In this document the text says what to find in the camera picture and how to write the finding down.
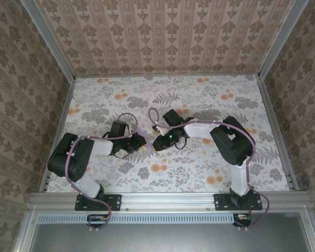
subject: wall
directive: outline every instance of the wall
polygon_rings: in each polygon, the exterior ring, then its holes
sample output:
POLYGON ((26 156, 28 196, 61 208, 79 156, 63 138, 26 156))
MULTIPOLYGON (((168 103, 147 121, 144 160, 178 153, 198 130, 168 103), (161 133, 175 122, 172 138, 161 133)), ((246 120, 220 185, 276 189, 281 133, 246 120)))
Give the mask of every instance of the wall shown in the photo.
POLYGON ((37 0, 77 75, 257 72, 292 0, 37 0))
POLYGON ((0 251, 38 191, 67 88, 21 3, 0 0, 0 251))
POLYGON ((315 0, 265 79, 302 190, 315 208, 315 0))

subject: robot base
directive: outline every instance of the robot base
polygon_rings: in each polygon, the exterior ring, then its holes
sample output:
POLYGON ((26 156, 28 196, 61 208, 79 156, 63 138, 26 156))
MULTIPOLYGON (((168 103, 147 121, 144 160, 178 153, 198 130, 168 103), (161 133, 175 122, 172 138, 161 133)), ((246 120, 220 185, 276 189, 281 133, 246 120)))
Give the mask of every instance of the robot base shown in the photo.
MULTIPOLYGON (((112 211, 120 211, 121 194, 104 194, 103 199, 105 203, 109 204, 112 211)), ((78 195, 75 205, 76 211, 107 211, 107 207, 99 202, 91 201, 82 195, 78 195)))
POLYGON ((236 195, 231 189, 230 193, 217 193, 214 202, 216 211, 263 210, 260 196, 251 190, 244 196, 236 195))

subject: floral tablecloth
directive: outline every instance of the floral tablecloth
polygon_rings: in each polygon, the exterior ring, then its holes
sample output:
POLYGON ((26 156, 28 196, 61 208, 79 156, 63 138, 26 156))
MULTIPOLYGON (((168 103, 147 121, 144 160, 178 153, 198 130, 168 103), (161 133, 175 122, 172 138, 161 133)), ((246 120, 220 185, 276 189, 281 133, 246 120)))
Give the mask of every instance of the floral tablecloth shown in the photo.
MULTIPOLYGON (((157 134, 148 119, 150 107, 160 116, 170 109, 183 118, 234 116, 256 141, 252 185, 261 191, 289 190, 255 76, 77 79, 73 95, 64 132, 78 135, 103 135, 119 114, 131 112, 153 142, 157 134)), ((109 193, 228 191, 230 165, 212 140, 188 139, 184 149, 172 147, 159 154, 142 148, 125 159, 95 155, 87 171, 109 193)), ((47 191, 72 189, 65 178, 52 174, 47 191)))

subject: floral mat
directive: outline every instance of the floral mat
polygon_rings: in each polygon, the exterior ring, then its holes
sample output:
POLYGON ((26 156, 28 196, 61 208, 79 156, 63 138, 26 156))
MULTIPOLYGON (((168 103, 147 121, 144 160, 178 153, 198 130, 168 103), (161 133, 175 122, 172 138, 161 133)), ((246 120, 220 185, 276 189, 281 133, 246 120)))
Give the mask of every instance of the floral mat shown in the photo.
MULTIPOLYGON (((250 181, 261 191, 288 191, 255 76, 175 76, 77 79, 64 132, 103 135, 119 114, 131 112, 153 142, 148 109, 183 118, 222 120, 234 116, 256 141, 250 181)), ((106 192, 228 191, 230 165, 209 139, 188 139, 184 149, 153 155, 146 148, 125 159, 91 156, 88 173, 106 192)), ((72 192, 65 178, 52 174, 48 192, 72 192)))

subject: ventilation grille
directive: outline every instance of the ventilation grille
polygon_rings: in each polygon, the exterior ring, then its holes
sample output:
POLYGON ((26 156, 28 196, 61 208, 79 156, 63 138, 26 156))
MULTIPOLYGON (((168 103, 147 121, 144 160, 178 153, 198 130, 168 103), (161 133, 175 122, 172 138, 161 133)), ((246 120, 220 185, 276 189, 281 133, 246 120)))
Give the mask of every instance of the ventilation grille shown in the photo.
MULTIPOLYGON (((40 214, 38 224, 86 224, 88 214, 40 214)), ((110 224, 233 223, 233 214, 113 214, 110 224)))

